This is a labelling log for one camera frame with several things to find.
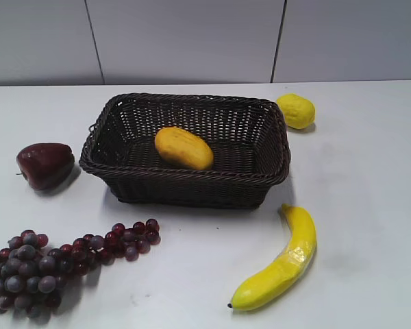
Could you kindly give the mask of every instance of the yellow lemon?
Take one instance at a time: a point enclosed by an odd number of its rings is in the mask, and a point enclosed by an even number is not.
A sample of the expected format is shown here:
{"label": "yellow lemon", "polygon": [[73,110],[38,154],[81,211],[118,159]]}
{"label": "yellow lemon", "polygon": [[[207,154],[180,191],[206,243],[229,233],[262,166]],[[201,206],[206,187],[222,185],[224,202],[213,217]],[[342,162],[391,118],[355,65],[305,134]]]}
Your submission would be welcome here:
{"label": "yellow lemon", "polygon": [[286,94],[277,100],[289,127],[303,129],[315,120],[315,107],[309,99],[296,94]]}

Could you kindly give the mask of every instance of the brown wicker basket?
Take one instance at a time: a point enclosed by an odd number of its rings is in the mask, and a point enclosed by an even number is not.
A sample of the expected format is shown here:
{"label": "brown wicker basket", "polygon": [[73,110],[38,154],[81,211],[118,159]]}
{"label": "brown wicker basket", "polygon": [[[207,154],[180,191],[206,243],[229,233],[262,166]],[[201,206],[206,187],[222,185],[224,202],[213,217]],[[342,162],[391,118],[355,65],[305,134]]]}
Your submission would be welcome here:
{"label": "brown wicker basket", "polygon": [[[210,171],[176,169],[154,137],[177,126],[214,152]],[[256,208],[289,172],[284,118],[265,99],[127,94],[105,105],[82,149],[81,168],[100,177],[121,202],[207,208]]]}

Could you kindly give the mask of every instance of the yellow banana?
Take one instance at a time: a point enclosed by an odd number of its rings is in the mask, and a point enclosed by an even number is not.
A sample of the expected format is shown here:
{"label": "yellow banana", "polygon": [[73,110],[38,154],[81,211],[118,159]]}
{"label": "yellow banana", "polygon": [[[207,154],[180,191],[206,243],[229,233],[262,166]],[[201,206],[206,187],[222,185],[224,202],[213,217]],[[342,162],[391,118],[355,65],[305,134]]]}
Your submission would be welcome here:
{"label": "yellow banana", "polygon": [[316,229],[303,208],[282,205],[292,232],[285,250],[265,269],[245,280],[228,307],[253,310],[281,295],[303,274],[316,249]]}

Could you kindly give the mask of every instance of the tabletop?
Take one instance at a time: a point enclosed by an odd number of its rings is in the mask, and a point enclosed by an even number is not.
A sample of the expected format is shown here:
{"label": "tabletop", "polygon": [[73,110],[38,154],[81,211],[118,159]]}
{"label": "tabletop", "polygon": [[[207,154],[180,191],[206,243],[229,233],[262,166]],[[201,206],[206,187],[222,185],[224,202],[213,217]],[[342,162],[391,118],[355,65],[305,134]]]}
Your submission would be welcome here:
{"label": "tabletop", "polygon": [[[290,175],[257,210],[122,204],[81,172],[64,191],[37,195],[16,154],[59,142],[79,158],[106,101],[132,92],[234,95],[275,101],[297,93],[316,124],[288,131]],[[292,203],[317,227],[318,249],[303,280],[259,311],[227,303],[267,266],[290,232],[277,213]],[[0,328],[402,328],[411,326],[411,81],[194,86],[0,87],[0,249],[25,229],[50,246],[116,222],[156,218],[161,244],[67,288],[59,309],[37,320],[8,312]]]}

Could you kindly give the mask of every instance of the apple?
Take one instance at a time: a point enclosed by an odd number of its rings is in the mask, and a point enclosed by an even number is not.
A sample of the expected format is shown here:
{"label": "apple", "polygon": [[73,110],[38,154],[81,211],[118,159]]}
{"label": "apple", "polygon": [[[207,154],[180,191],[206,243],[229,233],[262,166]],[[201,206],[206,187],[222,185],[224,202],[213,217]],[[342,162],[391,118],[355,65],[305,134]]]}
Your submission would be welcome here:
{"label": "apple", "polygon": [[51,190],[70,175],[75,157],[68,145],[37,143],[22,149],[16,161],[23,177],[36,191]]}

